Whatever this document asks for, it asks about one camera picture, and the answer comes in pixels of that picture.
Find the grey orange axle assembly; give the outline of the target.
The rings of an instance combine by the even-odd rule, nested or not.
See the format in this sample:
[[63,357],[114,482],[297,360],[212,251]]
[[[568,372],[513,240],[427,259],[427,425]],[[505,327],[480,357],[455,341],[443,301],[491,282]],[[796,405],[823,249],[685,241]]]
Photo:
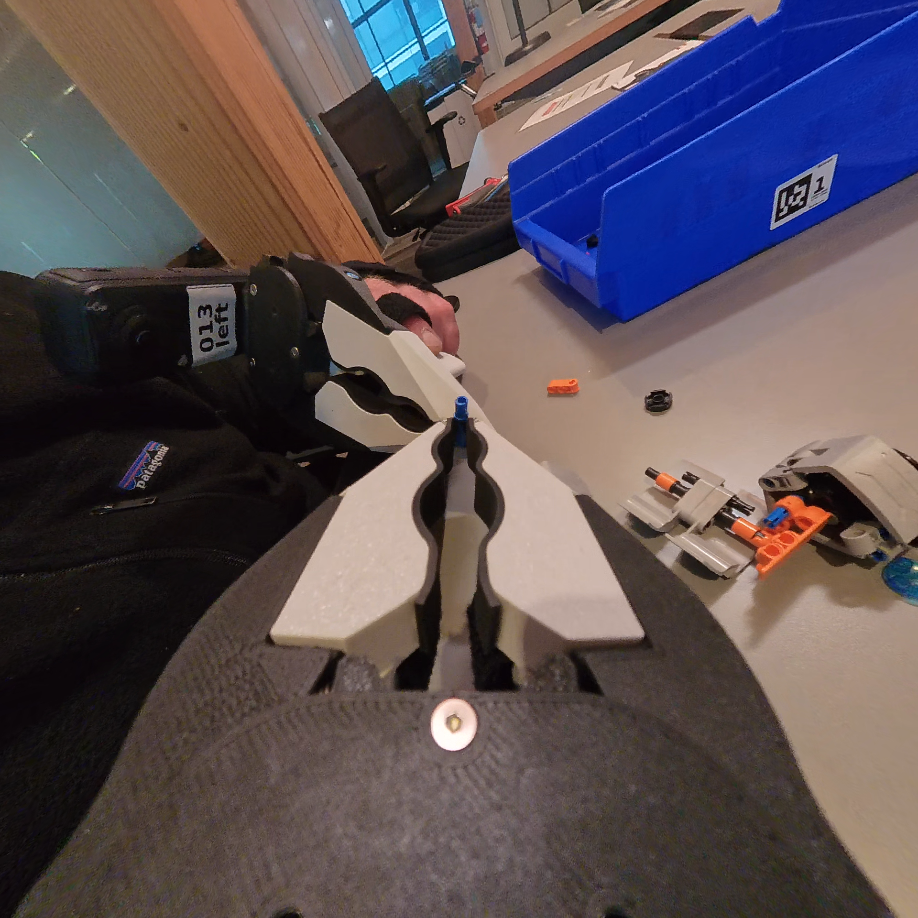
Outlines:
[[803,545],[820,542],[841,550],[841,534],[830,511],[798,496],[778,491],[796,464],[786,460],[761,485],[763,500],[725,487],[712,472],[696,468],[680,477],[645,469],[652,487],[624,500],[630,516],[722,579],[734,579],[754,567],[763,579]]

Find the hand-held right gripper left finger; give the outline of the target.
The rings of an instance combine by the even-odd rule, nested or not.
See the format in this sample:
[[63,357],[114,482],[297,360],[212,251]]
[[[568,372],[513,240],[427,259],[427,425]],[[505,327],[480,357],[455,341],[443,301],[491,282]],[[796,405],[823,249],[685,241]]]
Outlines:
[[277,645],[363,656],[381,676],[440,639],[450,423],[347,488],[270,630]]

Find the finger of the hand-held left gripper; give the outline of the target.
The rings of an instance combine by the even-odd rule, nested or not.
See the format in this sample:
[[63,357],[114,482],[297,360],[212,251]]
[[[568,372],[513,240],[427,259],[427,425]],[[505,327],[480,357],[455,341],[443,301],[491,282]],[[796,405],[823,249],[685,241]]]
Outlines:
[[410,331],[378,330],[328,300],[322,322],[331,361],[341,369],[405,369],[417,381],[425,401],[424,411],[435,422],[453,418],[457,396],[467,396],[464,386]]
[[376,452],[394,452],[430,430],[434,420],[417,381],[405,369],[328,373],[314,399],[316,421]]

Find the black lamp stand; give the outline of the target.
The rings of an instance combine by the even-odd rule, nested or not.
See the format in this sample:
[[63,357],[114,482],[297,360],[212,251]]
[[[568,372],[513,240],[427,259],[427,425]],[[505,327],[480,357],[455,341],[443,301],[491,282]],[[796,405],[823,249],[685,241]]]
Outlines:
[[552,38],[549,31],[541,32],[530,38],[527,34],[527,29],[525,27],[524,19],[522,16],[521,2],[513,0],[511,1],[511,7],[513,10],[516,25],[518,27],[521,44],[519,48],[513,50],[506,56],[504,61],[505,67],[509,67],[512,63],[520,61],[525,56],[544,46]]

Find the red handled tool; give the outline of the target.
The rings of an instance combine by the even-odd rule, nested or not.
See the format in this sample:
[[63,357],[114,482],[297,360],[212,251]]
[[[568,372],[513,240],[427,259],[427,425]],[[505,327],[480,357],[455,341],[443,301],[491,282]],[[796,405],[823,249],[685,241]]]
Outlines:
[[447,217],[451,218],[458,216],[464,210],[486,201],[491,195],[499,191],[502,185],[502,180],[488,180],[485,184],[476,188],[469,194],[447,204],[445,206]]

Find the wooden post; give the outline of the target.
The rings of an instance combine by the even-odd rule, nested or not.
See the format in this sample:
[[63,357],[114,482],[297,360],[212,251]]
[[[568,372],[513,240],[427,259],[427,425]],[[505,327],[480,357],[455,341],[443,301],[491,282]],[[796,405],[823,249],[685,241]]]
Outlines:
[[377,261],[238,2],[9,5],[227,262]]

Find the blue plastic bin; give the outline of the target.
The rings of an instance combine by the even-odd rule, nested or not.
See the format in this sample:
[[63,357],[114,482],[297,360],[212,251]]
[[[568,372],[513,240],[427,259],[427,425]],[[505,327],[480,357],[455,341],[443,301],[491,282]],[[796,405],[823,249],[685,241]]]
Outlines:
[[914,174],[916,8],[786,1],[704,41],[510,163],[521,246],[626,321]]

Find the black mesh office chair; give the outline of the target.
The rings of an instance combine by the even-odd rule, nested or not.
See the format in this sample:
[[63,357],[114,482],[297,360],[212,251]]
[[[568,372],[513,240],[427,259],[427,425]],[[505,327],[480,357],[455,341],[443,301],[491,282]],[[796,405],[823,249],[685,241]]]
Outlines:
[[460,197],[467,170],[465,165],[452,166],[444,136],[445,126],[456,118],[451,111],[426,126],[445,164],[445,171],[435,177],[422,142],[377,77],[319,114],[391,237],[431,230],[448,219],[446,208]]

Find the grey shell block assembly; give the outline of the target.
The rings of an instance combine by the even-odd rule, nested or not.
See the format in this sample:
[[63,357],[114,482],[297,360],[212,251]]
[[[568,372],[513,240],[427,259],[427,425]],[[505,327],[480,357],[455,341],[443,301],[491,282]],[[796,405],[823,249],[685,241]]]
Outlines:
[[812,537],[841,554],[884,564],[917,537],[916,461],[873,435],[811,442],[759,478],[771,510],[786,496],[830,519]]

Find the grey office desk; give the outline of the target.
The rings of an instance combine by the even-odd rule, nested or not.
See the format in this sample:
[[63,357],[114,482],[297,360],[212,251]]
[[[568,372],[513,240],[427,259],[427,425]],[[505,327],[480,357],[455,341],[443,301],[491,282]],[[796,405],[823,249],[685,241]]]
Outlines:
[[539,96],[693,5],[598,2],[585,12],[578,2],[562,6],[534,28],[537,35],[549,34],[544,44],[511,63],[499,55],[495,74],[484,81],[473,104],[480,127],[495,124],[504,103]]

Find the translucent blue round piece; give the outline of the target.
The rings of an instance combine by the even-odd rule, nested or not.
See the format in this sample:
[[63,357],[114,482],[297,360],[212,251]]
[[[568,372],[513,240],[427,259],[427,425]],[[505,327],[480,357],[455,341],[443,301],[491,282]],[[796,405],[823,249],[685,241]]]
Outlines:
[[918,605],[917,558],[902,555],[889,561],[881,571],[884,585],[903,601]]

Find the printed paper sheet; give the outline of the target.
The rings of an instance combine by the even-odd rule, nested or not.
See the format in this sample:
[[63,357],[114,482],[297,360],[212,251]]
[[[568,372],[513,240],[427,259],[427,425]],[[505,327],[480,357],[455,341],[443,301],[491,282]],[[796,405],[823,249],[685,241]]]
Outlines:
[[560,97],[550,99],[548,102],[533,112],[533,114],[521,125],[520,131],[525,131],[545,122],[546,120],[549,120],[550,118],[556,117],[559,113],[566,109],[573,95],[573,93],[568,93]]
[[658,69],[664,67],[671,61],[683,56],[694,50],[704,43],[704,40],[689,40],[680,44],[672,51],[642,65],[639,68],[634,67],[634,62],[623,64],[604,75],[595,78],[578,89],[573,90],[569,96],[578,98],[589,98],[598,93],[610,89],[621,91],[633,83],[638,82],[641,78],[649,76]]

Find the person's left hand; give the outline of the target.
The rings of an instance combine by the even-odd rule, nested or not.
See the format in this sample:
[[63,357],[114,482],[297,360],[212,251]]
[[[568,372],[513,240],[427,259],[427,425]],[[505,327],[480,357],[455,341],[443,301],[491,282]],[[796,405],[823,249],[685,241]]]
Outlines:
[[382,263],[350,262],[345,266],[366,283],[381,312],[417,335],[433,354],[458,354],[455,297],[443,296],[430,282]]

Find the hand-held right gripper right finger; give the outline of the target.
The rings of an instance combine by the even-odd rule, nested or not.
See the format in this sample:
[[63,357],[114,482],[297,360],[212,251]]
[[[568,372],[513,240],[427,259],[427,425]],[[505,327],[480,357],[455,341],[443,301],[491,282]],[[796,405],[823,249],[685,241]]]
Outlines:
[[466,427],[475,511],[487,527],[470,610],[488,664],[517,685],[573,652],[640,644],[645,630],[578,495],[483,421]]

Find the black foam pad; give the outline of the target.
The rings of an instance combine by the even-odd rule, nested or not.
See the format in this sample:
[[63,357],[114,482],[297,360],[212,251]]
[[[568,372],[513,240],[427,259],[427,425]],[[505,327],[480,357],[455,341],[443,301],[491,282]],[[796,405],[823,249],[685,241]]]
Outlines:
[[431,283],[499,260],[518,251],[509,190],[467,206],[424,236],[415,253],[415,265]]

